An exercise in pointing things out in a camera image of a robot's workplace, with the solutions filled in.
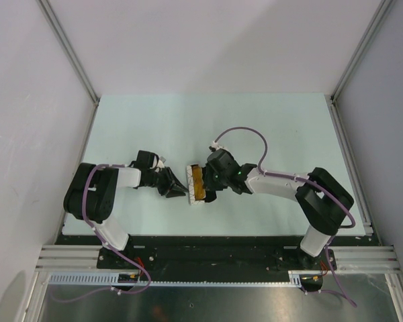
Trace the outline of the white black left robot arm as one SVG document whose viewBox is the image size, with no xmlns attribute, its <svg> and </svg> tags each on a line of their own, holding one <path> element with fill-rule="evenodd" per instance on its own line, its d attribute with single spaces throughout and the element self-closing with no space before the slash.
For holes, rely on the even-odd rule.
<svg viewBox="0 0 403 322">
<path fill-rule="evenodd" d="M 135 252 L 127 247 L 130 235 L 113 216 L 119 189 L 154 188 L 166 198 L 182 197 L 188 189 L 154 152 L 138 151 L 130 164 L 79 164 L 63 201 L 64 211 L 84 221 L 120 268 L 134 263 Z"/>
</svg>

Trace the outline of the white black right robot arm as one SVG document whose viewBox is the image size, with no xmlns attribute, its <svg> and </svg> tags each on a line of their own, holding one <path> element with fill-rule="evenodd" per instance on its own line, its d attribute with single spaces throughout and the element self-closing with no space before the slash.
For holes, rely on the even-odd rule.
<svg viewBox="0 0 403 322">
<path fill-rule="evenodd" d="M 301 207 L 309 228 L 296 252 L 297 263 L 312 269 L 320 262 L 320 253 L 342 228 L 346 217 L 349 228 L 355 220 L 349 211 L 354 205 L 351 194 L 325 169 L 316 167 L 307 174 L 269 172 L 261 164 L 240 165 L 225 149 L 212 152 L 201 168 L 208 200 L 218 191 L 230 188 L 238 195 L 266 194 L 295 201 Z"/>
</svg>

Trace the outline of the white geometric glasses case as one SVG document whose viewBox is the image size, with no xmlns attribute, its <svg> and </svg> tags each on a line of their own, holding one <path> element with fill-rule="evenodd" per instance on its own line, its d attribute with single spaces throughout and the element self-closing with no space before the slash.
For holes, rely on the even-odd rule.
<svg viewBox="0 0 403 322">
<path fill-rule="evenodd" d="M 186 173 L 189 204 L 191 206 L 212 203 L 217 199 L 216 192 L 207 191 L 204 187 L 203 168 L 200 165 L 188 165 Z"/>
</svg>

